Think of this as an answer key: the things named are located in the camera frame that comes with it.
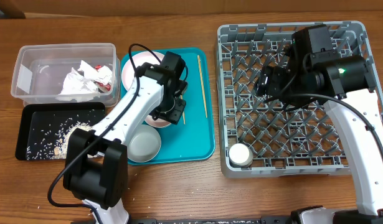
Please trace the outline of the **pile of white rice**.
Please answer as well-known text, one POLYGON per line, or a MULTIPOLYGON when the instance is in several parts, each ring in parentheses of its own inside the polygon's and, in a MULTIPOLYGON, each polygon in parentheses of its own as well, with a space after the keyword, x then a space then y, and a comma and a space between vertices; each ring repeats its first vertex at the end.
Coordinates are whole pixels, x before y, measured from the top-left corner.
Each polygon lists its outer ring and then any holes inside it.
POLYGON ((80 128, 89 131, 93 123, 68 118, 58 123, 37 121, 31 125, 26 146, 27 161, 65 159, 70 135, 80 128))

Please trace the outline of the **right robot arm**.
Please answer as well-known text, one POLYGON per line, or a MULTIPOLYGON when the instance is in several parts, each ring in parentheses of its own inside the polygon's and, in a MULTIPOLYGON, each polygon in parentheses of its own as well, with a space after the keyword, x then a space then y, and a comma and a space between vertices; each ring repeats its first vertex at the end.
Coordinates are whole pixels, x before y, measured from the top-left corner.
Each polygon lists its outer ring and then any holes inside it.
POLYGON ((258 96, 279 100, 285 111, 317 101, 341 141, 356 191, 354 210, 313 206, 294 210, 290 223, 383 223, 383 124, 377 83, 366 59, 342 57, 326 25, 292 35, 286 67, 264 66, 258 96))

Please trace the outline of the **pink bowl with rice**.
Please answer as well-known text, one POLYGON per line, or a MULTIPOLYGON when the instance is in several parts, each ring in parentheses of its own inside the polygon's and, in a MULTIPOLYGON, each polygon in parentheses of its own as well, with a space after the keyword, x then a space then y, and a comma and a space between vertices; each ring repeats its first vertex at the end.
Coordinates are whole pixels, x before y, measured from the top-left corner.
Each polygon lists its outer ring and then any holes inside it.
POLYGON ((154 120, 151 115, 147 115, 145 122, 154 128, 165 128, 171 125, 170 122, 165 121, 163 119, 154 120))

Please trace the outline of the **grey shallow bowl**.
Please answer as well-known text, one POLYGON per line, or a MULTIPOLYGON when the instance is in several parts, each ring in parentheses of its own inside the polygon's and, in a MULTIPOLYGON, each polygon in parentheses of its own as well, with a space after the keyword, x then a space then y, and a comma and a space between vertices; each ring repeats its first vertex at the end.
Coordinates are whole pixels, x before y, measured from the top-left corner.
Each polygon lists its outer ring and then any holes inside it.
POLYGON ((161 137, 152 126, 142 124, 128 145, 128 159, 141 163, 152 160, 161 148, 161 137))

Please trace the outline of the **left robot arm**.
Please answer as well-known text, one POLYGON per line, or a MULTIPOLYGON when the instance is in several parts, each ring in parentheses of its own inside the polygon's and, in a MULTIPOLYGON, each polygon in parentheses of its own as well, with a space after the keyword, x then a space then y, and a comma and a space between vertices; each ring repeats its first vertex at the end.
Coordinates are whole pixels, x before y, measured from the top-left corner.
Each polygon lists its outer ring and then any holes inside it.
POLYGON ((69 137, 64 188, 89 208, 97 223, 128 223, 121 196, 128 182, 127 147, 147 116, 177 124, 186 102, 181 79, 186 63, 166 52, 157 65, 135 68, 131 88, 117 106, 89 131, 76 129, 69 137))

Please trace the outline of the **white cup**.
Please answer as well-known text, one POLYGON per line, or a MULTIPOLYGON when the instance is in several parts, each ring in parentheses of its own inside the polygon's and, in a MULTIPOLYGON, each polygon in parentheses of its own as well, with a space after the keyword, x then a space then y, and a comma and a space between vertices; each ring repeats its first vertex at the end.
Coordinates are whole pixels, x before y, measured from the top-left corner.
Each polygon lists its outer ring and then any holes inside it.
POLYGON ((253 153, 246 145, 237 143, 229 149, 229 160, 235 167, 248 167, 252 164, 253 153))

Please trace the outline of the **white paper wrapper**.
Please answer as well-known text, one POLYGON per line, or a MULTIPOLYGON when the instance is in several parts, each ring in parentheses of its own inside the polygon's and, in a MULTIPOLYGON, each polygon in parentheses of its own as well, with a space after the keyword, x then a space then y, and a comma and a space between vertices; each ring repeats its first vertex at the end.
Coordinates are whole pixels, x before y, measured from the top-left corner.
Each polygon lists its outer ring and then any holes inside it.
POLYGON ((113 72, 106 65, 91 66, 80 62, 79 68, 71 69, 64 79, 61 95, 108 93, 112 89, 113 72))

